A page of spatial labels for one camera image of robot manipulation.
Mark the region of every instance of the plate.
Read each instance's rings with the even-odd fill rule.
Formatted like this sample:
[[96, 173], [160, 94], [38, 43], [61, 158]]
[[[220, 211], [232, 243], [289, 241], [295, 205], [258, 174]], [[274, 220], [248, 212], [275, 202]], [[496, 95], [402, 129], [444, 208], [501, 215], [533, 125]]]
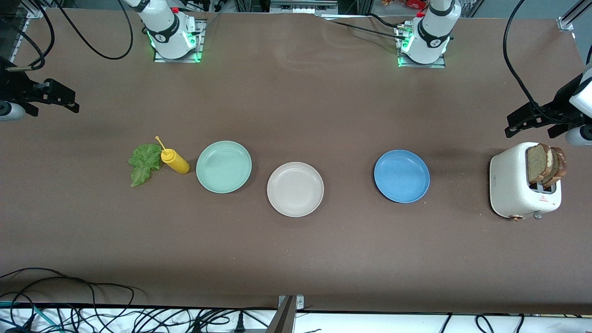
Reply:
[[197, 179], [214, 193], [230, 193], [251, 175], [251, 156], [239, 143], [218, 141], [205, 148], [197, 159]]
[[389, 151], [374, 166], [374, 181], [385, 197], [398, 203], [412, 203], [426, 194], [430, 172], [423, 160], [409, 151]]
[[267, 183], [269, 203], [280, 214], [302, 217], [312, 213], [323, 200], [321, 175], [302, 162], [290, 162], [277, 168]]

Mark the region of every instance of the blue plate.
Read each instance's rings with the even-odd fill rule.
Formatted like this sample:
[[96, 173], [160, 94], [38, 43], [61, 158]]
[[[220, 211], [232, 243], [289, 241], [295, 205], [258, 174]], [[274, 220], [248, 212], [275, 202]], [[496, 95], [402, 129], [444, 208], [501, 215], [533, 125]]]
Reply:
[[412, 203], [426, 194], [430, 172], [412, 152], [389, 151], [374, 166], [374, 181], [385, 197], [398, 203]]

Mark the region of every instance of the red object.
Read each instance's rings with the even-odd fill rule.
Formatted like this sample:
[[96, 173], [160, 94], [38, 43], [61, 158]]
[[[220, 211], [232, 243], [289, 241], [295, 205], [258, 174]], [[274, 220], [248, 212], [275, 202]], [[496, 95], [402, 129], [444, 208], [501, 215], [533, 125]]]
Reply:
[[415, 9], [419, 9], [419, 10], [424, 10], [426, 5], [425, 1], [422, 0], [407, 0], [407, 2], [405, 3], [407, 6], [415, 8]]

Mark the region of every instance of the white plate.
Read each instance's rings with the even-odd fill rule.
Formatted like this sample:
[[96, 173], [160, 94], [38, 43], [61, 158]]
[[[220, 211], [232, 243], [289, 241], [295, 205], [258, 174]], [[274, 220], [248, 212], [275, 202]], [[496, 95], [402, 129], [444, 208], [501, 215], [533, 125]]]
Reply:
[[267, 183], [269, 203], [280, 214], [301, 217], [321, 204], [325, 187], [321, 175], [310, 165], [290, 162], [277, 168]]

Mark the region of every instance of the plate rim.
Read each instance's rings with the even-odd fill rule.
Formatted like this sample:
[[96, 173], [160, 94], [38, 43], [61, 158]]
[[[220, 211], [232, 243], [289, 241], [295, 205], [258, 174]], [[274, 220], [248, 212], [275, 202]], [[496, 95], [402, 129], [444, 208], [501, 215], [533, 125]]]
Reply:
[[[200, 164], [200, 161], [203, 161], [202, 156], [204, 156], [204, 153], [212, 146], [214, 145], [220, 145], [223, 143], [230, 143], [232, 145], [237, 145], [238, 147], [240, 147], [241, 149], [238, 150], [243, 150], [248, 159], [249, 159], [249, 172], [247, 173], [247, 177], [244, 179], [244, 181], [236, 188], [234, 188], [233, 190], [230, 191], [214, 191], [211, 188], [208, 188], [202, 179], [200, 179], [200, 174], [199, 174], [199, 168], [198, 165]], [[236, 142], [236, 141], [232, 141], [232, 140], [221, 140], [221, 141], [216, 141], [211, 143], [210, 145], [208, 145], [200, 154], [200, 156], [197, 158], [197, 161], [195, 162], [195, 175], [197, 176], [197, 180], [200, 182], [200, 184], [208, 191], [216, 193], [216, 194], [226, 194], [226, 193], [232, 193], [236, 190], [238, 190], [239, 188], [241, 188], [243, 185], [245, 185], [245, 183], [247, 183], [247, 181], [249, 180], [249, 178], [251, 177], [251, 172], [253, 172], [253, 160], [251, 159], [251, 154], [249, 153], [249, 151], [240, 143]]]
[[[417, 159], [418, 159], [418, 160], [419, 160], [419, 161], [420, 161], [420, 162], [423, 164], [423, 166], [425, 167], [425, 171], [426, 171], [426, 175], [427, 175], [427, 184], [426, 184], [426, 186], [425, 186], [425, 189], [422, 191], [421, 195], [419, 195], [419, 196], [417, 197], [417, 199], [415, 199], [415, 200], [412, 200], [412, 201], [401, 201], [401, 200], [395, 200], [394, 198], [392, 198], [392, 196], [389, 196], [388, 194], [384, 193], [384, 191], [383, 191], [383, 190], [380, 188], [380, 186], [378, 185], [378, 182], [376, 181], [376, 179], [377, 179], [376, 173], [377, 173], [377, 168], [378, 168], [378, 164], [380, 163], [380, 161], [381, 161], [381, 160], [382, 160], [382, 159], [383, 159], [383, 158], [384, 158], [386, 155], [388, 155], [389, 153], [396, 153], [396, 152], [405, 152], [405, 153], [410, 153], [411, 155], [415, 156], [415, 157], [416, 157], [416, 158], [417, 158]], [[416, 154], [416, 153], [414, 153], [414, 152], [412, 152], [412, 151], [407, 151], [407, 150], [405, 150], [405, 149], [393, 149], [393, 150], [391, 150], [391, 151], [388, 151], [388, 152], [386, 152], [386, 153], [383, 153], [383, 154], [382, 154], [382, 155], [381, 155], [381, 156], [378, 158], [378, 160], [376, 161], [376, 164], [374, 165], [374, 174], [373, 174], [373, 176], [374, 176], [374, 184], [375, 184], [375, 185], [376, 185], [376, 187], [378, 188], [378, 191], [380, 191], [380, 193], [382, 193], [382, 195], [383, 195], [383, 196], [385, 196], [387, 199], [389, 199], [389, 200], [391, 200], [391, 201], [393, 201], [393, 202], [396, 202], [396, 203], [414, 203], [415, 201], [417, 201], [417, 200], [421, 199], [423, 196], [425, 196], [425, 195], [426, 195], [427, 191], [430, 189], [430, 183], [432, 182], [432, 179], [431, 179], [431, 177], [430, 177], [430, 169], [427, 167], [427, 164], [426, 164], [426, 162], [425, 162], [425, 161], [424, 161], [424, 160], [423, 160], [421, 157], [419, 157], [419, 155], [418, 155], [418, 154]]]
[[[318, 202], [314, 205], [314, 207], [312, 209], [310, 209], [309, 211], [307, 211], [304, 214], [288, 214], [288, 213], [286, 213], [285, 210], [283, 212], [280, 211], [280, 209], [276, 205], [274, 205], [274, 203], [271, 200], [271, 197], [269, 195], [270, 187], [272, 184], [272, 179], [276, 179], [277, 176], [279, 175], [279, 170], [286, 167], [287, 165], [298, 165], [300, 167], [303, 167], [301, 169], [312, 170], [314, 176], [320, 181], [321, 195], [318, 198]], [[323, 202], [324, 194], [325, 194], [325, 183], [323, 181], [323, 177], [321, 176], [321, 173], [318, 170], [316, 170], [312, 165], [304, 163], [304, 162], [292, 161], [292, 162], [284, 163], [284, 164], [278, 166], [277, 168], [275, 168], [275, 170], [271, 173], [271, 175], [269, 176], [269, 179], [267, 180], [267, 200], [268, 200], [269, 204], [271, 204], [271, 206], [275, 209], [276, 212], [280, 213], [281, 215], [287, 216], [287, 217], [304, 217], [306, 215], [311, 214], [321, 205], [321, 202]]]

